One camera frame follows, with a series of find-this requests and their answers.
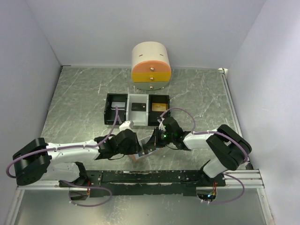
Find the orange leather card holder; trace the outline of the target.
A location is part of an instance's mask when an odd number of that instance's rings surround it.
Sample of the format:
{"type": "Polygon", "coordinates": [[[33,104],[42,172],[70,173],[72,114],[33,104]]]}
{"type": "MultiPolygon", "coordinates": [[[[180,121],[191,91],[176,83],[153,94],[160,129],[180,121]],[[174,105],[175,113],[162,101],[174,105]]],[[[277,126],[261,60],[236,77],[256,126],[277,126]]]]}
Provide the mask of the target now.
{"type": "Polygon", "coordinates": [[[147,158],[147,157],[149,157],[149,156],[152,156],[152,155],[154,155],[155,153],[157,153],[157,152],[159,152],[159,151],[161,151],[161,148],[156,148],[156,147],[154,147],[154,146],[151,146],[150,148],[146,148],[146,143],[148,142],[148,141],[150,141],[151,140],[151,136],[149,135],[149,136],[147,136],[147,137],[145,137],[145,138],[143,138],[143,139],[140,139],[139,140],[139,144],[140,144],[140,146],[141,146],[141,151],[139,151],[138,153],[136,153],[136,154],[133,154],[133,155],[129,155],[129,157],[134,161],[134,162],[137,162],[137,161],[140,161],[140,160],[142,160],[142,159],[144,159],[144,158],[147,158]]]}

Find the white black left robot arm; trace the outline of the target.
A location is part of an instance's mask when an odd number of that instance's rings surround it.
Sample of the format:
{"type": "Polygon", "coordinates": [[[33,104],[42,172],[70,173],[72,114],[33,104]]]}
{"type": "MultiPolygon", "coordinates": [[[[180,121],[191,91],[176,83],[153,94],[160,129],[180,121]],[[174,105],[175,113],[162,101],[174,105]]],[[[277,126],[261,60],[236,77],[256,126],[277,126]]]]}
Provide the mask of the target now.
{"type": "Polygon", "coordinates": [[[66,180],[82,187],[88,180],[84,161],[133,155],[141,149],[137,134],[130,129],[73,144],[46,143],[44,138],[37,138],[13,155],[13,177],[19,186],[39,180],[66,180]]]}

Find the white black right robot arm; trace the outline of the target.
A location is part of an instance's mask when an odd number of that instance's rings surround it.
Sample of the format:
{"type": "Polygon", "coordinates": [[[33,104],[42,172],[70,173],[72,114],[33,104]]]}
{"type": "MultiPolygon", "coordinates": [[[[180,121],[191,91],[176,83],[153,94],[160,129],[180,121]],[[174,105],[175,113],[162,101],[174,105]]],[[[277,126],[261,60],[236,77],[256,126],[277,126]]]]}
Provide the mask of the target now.
{"type": "Polygon", "coordinates": [[[144,150],[159,149],[169,144],[177,150],[211,149],[215,155],[199,170],[199,182],[210,186],[221,173],[235,171],[248,160],[251,145],[228,125],[206,132],[184,131],[173,117],[162,120],[152,136],[142,141],[144,150]]]}

